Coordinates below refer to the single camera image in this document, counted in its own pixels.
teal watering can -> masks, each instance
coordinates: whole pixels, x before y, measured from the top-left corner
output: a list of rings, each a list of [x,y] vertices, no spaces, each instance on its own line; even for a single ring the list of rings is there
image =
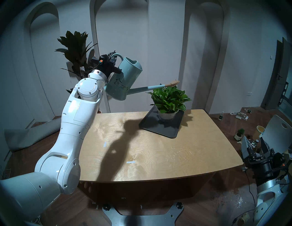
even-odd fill
[[[141,64],[137,60],[131,60],[128,57],[122,58],[119,69],[120,74],[114,73],[111,80],[104,86],[105,92],[116,100],[125,100],[127,95],[133,93],[144,92],[148,90],[175,86],[179,83],[178,80],[166,85],[154,85],[131,89],[131,86],[136,81],[139,74],[143,71]]]

white pot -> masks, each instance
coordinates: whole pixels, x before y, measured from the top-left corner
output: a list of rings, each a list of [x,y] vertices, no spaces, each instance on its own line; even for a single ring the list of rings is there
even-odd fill
[[[174,118],[174,116],[176,115],[176,113],[179,111],[179,110],[177,110],[174,113],[160,113],[158,108],[157,108],[157,110],[158,110],[158,117],[163,122],[167,122],[169,120],[172,120]]]
[[[242,138],[242,136],[237,136],[237,133],[236,133],[235,136],[234,136],[234,139],[237,140],[237,141],[240,141],[241,138]]]

chair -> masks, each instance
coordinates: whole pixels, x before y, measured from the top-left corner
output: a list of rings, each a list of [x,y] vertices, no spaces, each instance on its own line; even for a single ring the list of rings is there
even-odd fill
[[[274,115],[263,133],[263,139],[275,153],[283,153],[292,143],[292,128],[279,116]]]

watering can spout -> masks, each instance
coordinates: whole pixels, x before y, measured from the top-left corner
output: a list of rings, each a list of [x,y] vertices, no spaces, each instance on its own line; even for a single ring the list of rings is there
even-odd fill
[[[140,88],[134,88],[134,89],[129,89],[129,91],[127,92],[127,95],[129,94],[134,94],[134,93],[140,93],[140,92],[144,92],[144,91],[149,91],[149,90],[153,90],[153,89],[159,89],[159,88],[163,88],[163,87],[173,87],[176,86],[180,81],[175,80],[172,81],[169,84],[166,85],[153,85],[153,86],[145,86],[145,87],[140,87]]]

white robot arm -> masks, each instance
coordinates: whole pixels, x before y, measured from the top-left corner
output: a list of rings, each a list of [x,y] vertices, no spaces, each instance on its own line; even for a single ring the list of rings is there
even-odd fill
[[[63,109],[57,141],[38,160],[34,172],[0,181],[23,219],[36,218],[60,193],[74,192],[80,178],[81,145],[97,114],[106,81],[100,70],[80,80]]]

